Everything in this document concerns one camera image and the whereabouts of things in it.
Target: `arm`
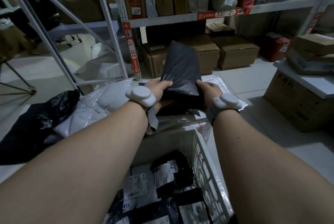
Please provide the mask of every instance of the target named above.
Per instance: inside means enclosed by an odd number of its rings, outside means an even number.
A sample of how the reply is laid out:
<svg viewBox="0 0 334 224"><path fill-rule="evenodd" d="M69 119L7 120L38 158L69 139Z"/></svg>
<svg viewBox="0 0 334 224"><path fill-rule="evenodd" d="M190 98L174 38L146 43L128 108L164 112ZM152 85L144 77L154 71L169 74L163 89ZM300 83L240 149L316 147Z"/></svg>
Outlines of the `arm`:
<svg viewBox="0 0 334 224"><path fill-rule="evenodd" d="M207 106L222 93L215 84L198 84ZM311 166L234 110L219 113L213 133L240 223L334 223L334 187Z"/></svg>
<svg viewBox="0 0 334 224"><path fill-rule="evenodd" d="M146 86L159 101L171 85ZM0 185L0 223L101 224L147 125L144 109L127 102L48 148Z"/></svg>

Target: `hand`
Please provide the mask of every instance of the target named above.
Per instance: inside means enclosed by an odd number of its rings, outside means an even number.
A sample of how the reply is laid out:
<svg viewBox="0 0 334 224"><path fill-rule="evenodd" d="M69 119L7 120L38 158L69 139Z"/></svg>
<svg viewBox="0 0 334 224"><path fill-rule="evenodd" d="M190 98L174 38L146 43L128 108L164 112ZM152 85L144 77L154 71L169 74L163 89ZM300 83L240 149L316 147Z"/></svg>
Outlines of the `hand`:
<svg viewBox="0 0 334 224"><path fill-rule="evenodd" d="M173 84L172 81L160 81L160 80L151 80L148 83L145 84L145 87L148 87L151 91L151 93L153 94L153 96L155 96L157 102L154 106L154 110L155 110L155 114L158 113L158 111L171 104L173 102L173 100L164 100L164 101L160 101L163 91L165 89L167 89L168 87L171 87Z"/></svg>
<svg viewBox="0 0 334 224"><path fill-rule="evenodd" d="M203 91L204 101L207 107L211 107L213 105L213 99L215 97L223 94L219 86L214 83L202 82L201 80L197 80L196 82L198 87L200 87Z"/></svg>

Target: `white plastic basket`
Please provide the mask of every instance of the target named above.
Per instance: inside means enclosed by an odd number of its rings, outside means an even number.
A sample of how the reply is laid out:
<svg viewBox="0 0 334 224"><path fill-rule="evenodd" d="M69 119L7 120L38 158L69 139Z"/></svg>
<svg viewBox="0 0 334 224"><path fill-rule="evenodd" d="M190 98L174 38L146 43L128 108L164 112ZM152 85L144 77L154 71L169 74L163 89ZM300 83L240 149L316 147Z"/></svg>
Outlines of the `white plastic basket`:
<svg viewBox="0 0 334 224"><path fill-rule="evenodd" d="M233 210L209 151L197 130L178 129L143 139L132 166L152 163L173 150L180 151L190 160L196 184L202 188L212 221L227 223Z"/></svg>

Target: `person's left hand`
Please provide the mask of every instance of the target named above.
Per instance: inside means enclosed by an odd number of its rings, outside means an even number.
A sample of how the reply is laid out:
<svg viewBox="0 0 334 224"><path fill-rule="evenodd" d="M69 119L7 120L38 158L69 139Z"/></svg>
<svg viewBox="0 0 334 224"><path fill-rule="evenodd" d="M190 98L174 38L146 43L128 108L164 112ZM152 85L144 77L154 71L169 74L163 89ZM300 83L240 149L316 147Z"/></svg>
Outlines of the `person's left hand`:
<svg viewBox="0 0 334 224"><path fill-rule="evenodd" d="M173 100L164 100L164 101L160 101L163 91L165 89L167 89L168 87L171 87L173 84L172 81L160 81L160 80L151 80L148 83L145 84L145 87L148 87L151 91L151 93L153 94L153 96L155 96L157 102L154 106L154 110L155 113L157 114L158 111L165 107L166 105L169 105L173 102Z"/></svg>

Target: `wrist-worn device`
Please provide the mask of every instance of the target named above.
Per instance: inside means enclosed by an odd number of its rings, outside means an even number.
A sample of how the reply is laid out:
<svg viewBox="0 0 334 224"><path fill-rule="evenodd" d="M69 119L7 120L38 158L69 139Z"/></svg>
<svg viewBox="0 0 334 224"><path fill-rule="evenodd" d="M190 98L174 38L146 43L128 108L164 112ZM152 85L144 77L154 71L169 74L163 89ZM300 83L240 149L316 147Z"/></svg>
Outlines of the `wrist-worn device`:
<svg viewBox="0 0 334 224"><path fill-rule="evenodd" d="M150 89L145 86L136 86L133 89L128 90L125 96L137 103L139 103L145 110L148 118L148 129L147 134L152 134L158 128L158 119L155 116L154 105L157 101L155 96L152 95Z"/></svg>
<svg viewBox="0 0 334 224"><path fill-rule="evenodd" d="M218 114L224 110L238 110L242 108L242 104L239 99L232 94L223 93L221 96L217 96L213 99L213 105L208 107L206 111L206 117L211 125L217 118Z"/></svg>

